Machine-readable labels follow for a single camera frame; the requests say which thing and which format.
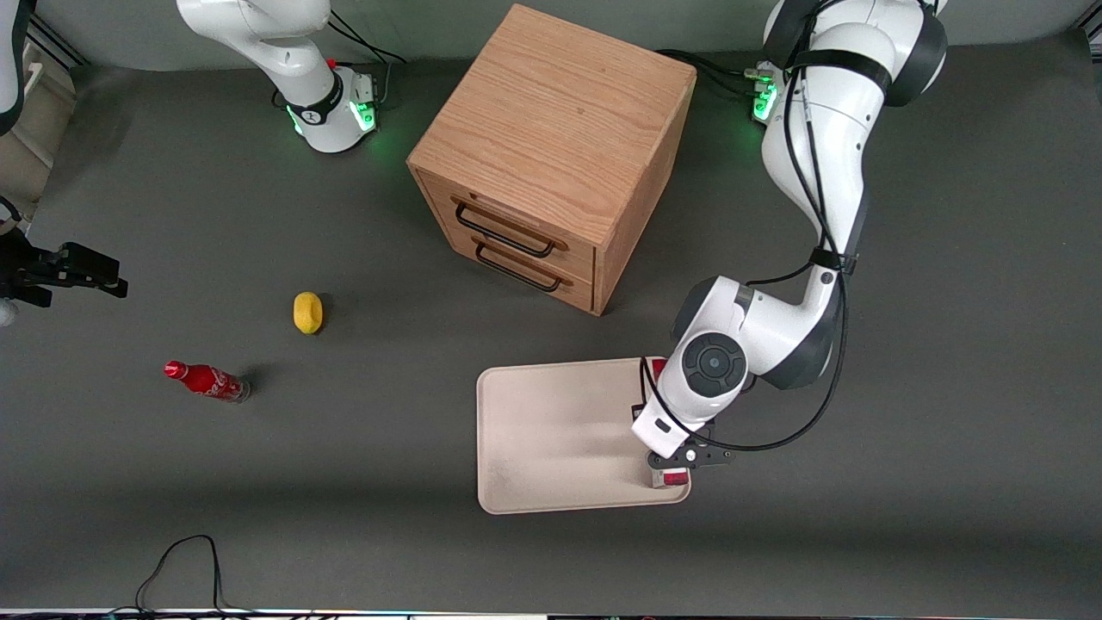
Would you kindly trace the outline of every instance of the small red object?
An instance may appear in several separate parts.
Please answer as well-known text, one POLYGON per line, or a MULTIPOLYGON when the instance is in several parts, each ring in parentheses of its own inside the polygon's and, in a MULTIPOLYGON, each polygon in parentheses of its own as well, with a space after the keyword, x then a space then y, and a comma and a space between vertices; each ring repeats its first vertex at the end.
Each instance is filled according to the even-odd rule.
POLYGON ((667 472, 662 475, 662 483, 667 487, 684 487, 689 485, 688 471, 667 472))
POLYGON ((227 403, 241 403, 252 392, 248 382, 206 365, 188 367, 172 361, 164 366, 164 376, 184 384, 195 394, 227 403))

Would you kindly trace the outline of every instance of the beige tray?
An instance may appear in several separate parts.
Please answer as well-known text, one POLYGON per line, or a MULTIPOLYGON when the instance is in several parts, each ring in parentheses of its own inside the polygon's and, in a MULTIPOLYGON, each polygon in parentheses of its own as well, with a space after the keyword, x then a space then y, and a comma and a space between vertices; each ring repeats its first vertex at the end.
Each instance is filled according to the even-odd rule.
POLYGON ((478 503, 490 514, 672 504, 631 435, 639 359, 489 369, 478 378, 478 503))

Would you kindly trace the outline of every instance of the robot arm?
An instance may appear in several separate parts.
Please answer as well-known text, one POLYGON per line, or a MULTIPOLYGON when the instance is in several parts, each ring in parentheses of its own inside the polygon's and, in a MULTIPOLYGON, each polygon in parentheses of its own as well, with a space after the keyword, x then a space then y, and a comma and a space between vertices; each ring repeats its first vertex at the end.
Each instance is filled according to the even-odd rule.
POLYGON ((23 42, 34 2, 0 0, 0 135, 23 111, 23 42))
POLYGON ((306 35, 325 28, 329 0, 176 0, 197 34, 259 66, 288 102, 295 130, 314 149, 339 152, 376 127, 370 76, 331 68, 306 35))
POLYGON ((780 390, 822 376, 844 320, 841 278, 852 271, 867 206, 865 143, 884 105, 912 100, 940 72, 946 39, 936 14, 944 3, 781 0, 774 9, 766 51, 792 77, 769 119, 763 159, 811 220, 819 246, 799 304, 724 276, 690 291, 657 395, 633 425, 656 454, 669 458, 687 431, 735 401, 750 374, 780 390))

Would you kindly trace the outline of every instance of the wooden box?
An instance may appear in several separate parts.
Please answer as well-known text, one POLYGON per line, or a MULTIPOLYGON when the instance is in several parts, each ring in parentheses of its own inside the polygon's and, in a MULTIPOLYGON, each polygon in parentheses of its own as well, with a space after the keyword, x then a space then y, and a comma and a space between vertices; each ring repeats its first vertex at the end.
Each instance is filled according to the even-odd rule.
POLYGON ((599 316, 695 70, 515 4, 407 163, 455 251, 599 316))

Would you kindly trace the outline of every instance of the black drawer handle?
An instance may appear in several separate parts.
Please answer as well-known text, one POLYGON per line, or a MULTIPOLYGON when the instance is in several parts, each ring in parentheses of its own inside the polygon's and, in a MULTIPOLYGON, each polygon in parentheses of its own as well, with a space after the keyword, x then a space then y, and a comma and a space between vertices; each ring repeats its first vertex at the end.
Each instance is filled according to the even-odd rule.
POLYGON ((486 226, 475 224, 474 221, 463 217, 463 211, 466 209, 467 205, 464 202, 460 202, 460 205, 455 207, 455 218, 460 220, 460 224, 463 224, 464 226, 471 228, 472 230, 477 230, 494 240, 501 241, 505 244, 511 247, 512 249, 516 249, 518 251, 523 251, 528 255, 533 255, 536 258, 547 258, 548 254, 551 253, 551 250, 554 249, 554 241, 548 241, 548 246, 543 249, 536 249, 533 247, 528 247, 525 243, 517 242, 500 232, 495 232, 494 230, 490 230, 486 226))
POLYGON ((527 276, 527 275, 522 275, 522 274, 514 271, 512 269, 509 269, 505 264, 500 264, 498 262, 494 262, 489 258, 486 258, 485 255, 482 254, 482 250, 484 250, 484 249, 486 249, 486 246, 484 243, 478 243, 478 247, 475 249, 475 258, 478 259, 478 262, 482 262, 483 264, 489 267, 490 269, 494 269, 495 271, 505 273, 506 275, 510 275, 510 276, 517 278, 518 280, 525 282, 526 284, 528 284, 528 285, 530 285, 530 286, 532 286, 534 289, 542 290, 543 292, 554 292, 554 291, 559 290, 559 284, 562 283, 562 278, 555 278, 554 282, 551 282, 550 284, 541 284, 541 283, 537 282, 536 280, 527 276))

